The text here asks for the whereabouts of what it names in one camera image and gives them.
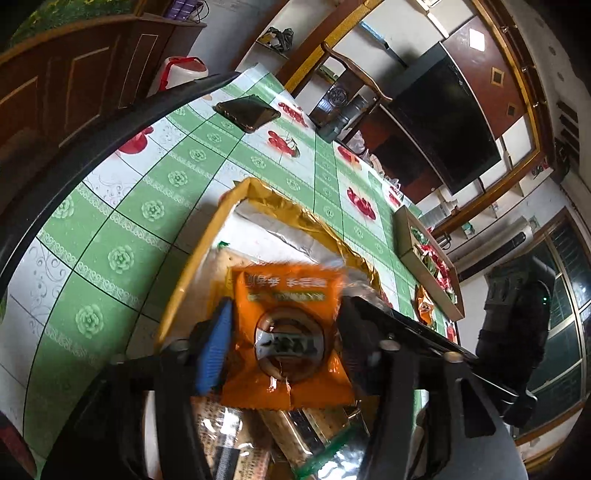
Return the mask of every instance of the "television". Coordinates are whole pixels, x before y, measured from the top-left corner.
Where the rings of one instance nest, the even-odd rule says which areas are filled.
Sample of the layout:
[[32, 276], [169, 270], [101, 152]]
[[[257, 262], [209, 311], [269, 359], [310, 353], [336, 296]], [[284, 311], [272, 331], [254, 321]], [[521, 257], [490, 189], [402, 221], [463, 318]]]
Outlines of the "television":
[[501, 160], [478, 100], [438, 43], [384, 89], [387, 109], [452, 194]]

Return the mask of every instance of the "smartphone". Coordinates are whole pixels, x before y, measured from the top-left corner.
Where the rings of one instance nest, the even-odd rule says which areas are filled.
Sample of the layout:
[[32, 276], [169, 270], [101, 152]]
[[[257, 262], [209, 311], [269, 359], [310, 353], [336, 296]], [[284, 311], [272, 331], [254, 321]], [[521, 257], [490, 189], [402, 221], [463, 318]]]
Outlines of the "smartphone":
[[263, 125], [281, 116], [277, 110], [256, 95], [220, 102], [213, 109], [247, 134], [256, 132]]

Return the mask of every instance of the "screw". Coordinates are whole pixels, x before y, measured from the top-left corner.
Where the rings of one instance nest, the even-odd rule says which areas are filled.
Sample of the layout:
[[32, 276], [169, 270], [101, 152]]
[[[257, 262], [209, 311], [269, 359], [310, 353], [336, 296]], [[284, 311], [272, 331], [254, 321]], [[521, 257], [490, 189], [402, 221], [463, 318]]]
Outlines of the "screw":
[[400, 344], [396, 340], [380, 340], [379, 347], [387, 352], [398, 352]]
[[461, 364], [464, 361], [463, 355], [458, 352], [445, 352], [443, 358], [451, 364]]

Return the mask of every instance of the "white bucket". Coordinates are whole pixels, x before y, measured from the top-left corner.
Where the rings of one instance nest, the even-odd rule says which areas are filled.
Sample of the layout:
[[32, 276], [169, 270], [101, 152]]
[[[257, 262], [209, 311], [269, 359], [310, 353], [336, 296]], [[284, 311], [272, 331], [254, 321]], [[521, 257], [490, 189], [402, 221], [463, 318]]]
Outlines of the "white bucket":
[[207, 77], [208, 75], [209, 71], [207, 67], [197, 57], [168, 57], [158, 70], [148, 96], [158, 92], [161, 89], [161, 85], [165, 84], [165, 88], [169, 89], [182, 83], [190, 82], [191, 80]]

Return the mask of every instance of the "cardboard box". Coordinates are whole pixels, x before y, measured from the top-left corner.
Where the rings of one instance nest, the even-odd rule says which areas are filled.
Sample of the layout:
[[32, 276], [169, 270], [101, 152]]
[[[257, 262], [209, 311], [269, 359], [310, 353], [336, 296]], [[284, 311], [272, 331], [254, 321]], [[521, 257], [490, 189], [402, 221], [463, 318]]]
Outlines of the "cardboard box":
[[[460, 291], [460, 283], [457, 279], [457, 272], [453, 263], [449, 260], [445, 252], [439, 247], [435, 239], [425, 229], [423, 224], [410, 213], [408, 208], [403, 206], [394, 213], [394, 221], [396, 223], [396, 237], [398, 239], [398, 257], [406, 268], [415, 276], [418, 282], [427, 290], [429, 296], [445, 313], [445, 315], [456, 322], [466, 316], [464, 313], [464, 303], [462, 300], [462, 292]], [[452, 282], [452, 287], [457, 295], [457, 304], [452, 303], [447, 293], [439, 286], [435, 277], [421, 262], [421, 259], [415, 254], [413, 245], [418, 245], [419, 242], [410, 231], [413, 226], [420, 230], [423, 235], [429, 239], [429, 244], [437, 251], [437, 255], [449, 268], [449, 278]]]

